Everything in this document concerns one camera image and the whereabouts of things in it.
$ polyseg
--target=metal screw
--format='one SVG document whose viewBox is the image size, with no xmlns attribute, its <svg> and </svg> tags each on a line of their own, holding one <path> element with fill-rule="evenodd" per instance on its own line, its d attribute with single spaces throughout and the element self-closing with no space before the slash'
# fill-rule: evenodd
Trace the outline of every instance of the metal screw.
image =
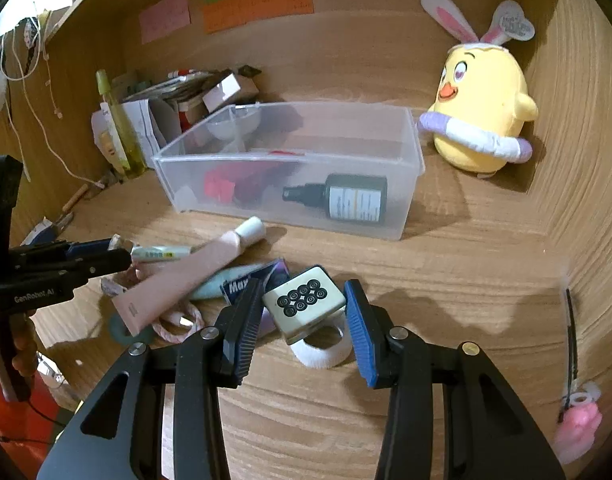
<svg viewBox="0 0 612 480">
<path fill-rule="evenodd" d="M 406 339 L 406 337 L 408 337 L 408 329 L 402 326 L 394 326 L 390 329 L 390 332 L 388 332 L 388 334 L 390 334 L 390 337 L 393 339 Z"/>
<path fill-rule="evenodd" d="M 133 343 L 128 349 L 128 353 L 133 356 L 142 355 L 146 351 L 146 344 L 137 342 Z"/>
<path fill-rule="evenodd" d="M 475 343 L 471 343 L 470 341 L 461 345 L 461 349 L 466 355 L 477 355 L 479 353 L 479 346 L 477 346 Z"/>
<path fill-rule="evenodd" d="M 199 333 L 202 339 L 215 339 L 219 335 L 219 329 L 216 326 L 207 326 Z"/>
</svg>

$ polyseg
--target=bunny ear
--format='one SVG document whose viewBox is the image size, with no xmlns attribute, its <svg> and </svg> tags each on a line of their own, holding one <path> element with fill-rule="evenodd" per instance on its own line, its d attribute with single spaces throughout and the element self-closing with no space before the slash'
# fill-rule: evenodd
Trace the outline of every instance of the bunny ear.
<svg viewBox="0 0 612 480">
<path fill-rule="evenodd" d="M 501 27 L 501 21 L 504 16 L 516 16 L 517 18 L 523 19 L 523 9 L 521 9 L 521 6 L 517 2 L 513 2 L 512 0 L 501 2 L 492 15 L 492 23 L 490 24 L 488 32 L 481 37 L 483 43 L 502 45 L 511 39 Z"/>
<path fill-rule="evenodd" d="M 421 0 L 422 7 L 441 27 L 462 43 L 476 43 L 478 38 L 459 8 L 451 0 Z"/>
</svg>

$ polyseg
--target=pink sticky note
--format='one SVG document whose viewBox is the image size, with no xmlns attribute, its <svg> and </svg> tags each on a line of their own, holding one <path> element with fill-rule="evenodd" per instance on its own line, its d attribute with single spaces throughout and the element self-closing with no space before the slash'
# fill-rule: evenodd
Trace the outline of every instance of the pink sticky note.
<svg viewBox="0 0 612 480">
<path fill-rule="evenodd" d="M 142 44 L 158 40 L 190 25 L 188 0 L 161 0 L 140 13 Z"/>
</svg>

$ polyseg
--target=yellow chick plush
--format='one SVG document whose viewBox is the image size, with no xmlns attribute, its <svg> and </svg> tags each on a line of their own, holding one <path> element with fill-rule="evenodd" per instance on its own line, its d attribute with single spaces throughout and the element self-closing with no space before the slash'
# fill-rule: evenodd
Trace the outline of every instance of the yellow chick plush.
<svg viewBox="0 0 612 480">
<path fill-rule="evenodd" d="M 478 44 L 454 48 L 441 74 L 435 104 L 429 111 L 458 118 L 502 137 L 518 137 L 525 121 L 537 118 L 537 105 L 527 93 L 526 79 L 505 49 Z M 437 151 L 465 171 L 494 173 L 506 163 L 463 144 L 435 135 Z"/>
<path fill-rule="evenodd" d="M 528 160 L 532 147 L 519 133 L 525 121 L 537 118 L 537 105 L 516 59 L 501 46 L 534 36 L 519 4 L 502 2 L 481 39 L 451 0 L 422 0 L 422 6 L 462 44 L 449 51 L 420 128 L 435 133 L 439 154 L 465 171 L 490 175 L 506 162 Z"/>
</svg>

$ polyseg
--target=white label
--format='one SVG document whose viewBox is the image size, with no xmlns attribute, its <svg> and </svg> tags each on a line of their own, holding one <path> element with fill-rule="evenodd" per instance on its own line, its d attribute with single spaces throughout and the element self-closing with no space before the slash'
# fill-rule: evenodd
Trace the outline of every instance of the white label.
<svg viewBox="0 0 612 480">
<path fill-rule="evenodd" d="M 528 41 L 535 36 L 535 27 L 522 14 L 504 14 L 499 27 L 513 40 Z"/>
<path fill-rule="evenodd" d="M 102 108 L 102 115 L 104 116 L 106 124 L 108 125 L 108 133 L 110 134 L 111 139 L 113 139 L 113 146 L 115 147 L 117 158 L 125 170 L 130 170 L 131 165 L 128 163 L 128 157 L 124 151 L 124 145 L 122 144 L 122 140 L 119 138 L 119 133 L 117 133 L 117 126 L 115 126 L 113 115 L 110 113 L 110 106 L 108 103 L 101 103 L 100 106 Z"/>
<path fill-rule="evenodd" d="M 330 218 L 378 222 L 381 214 L 381 192 L 374 189 L 331 187 Z"/>
</svg>

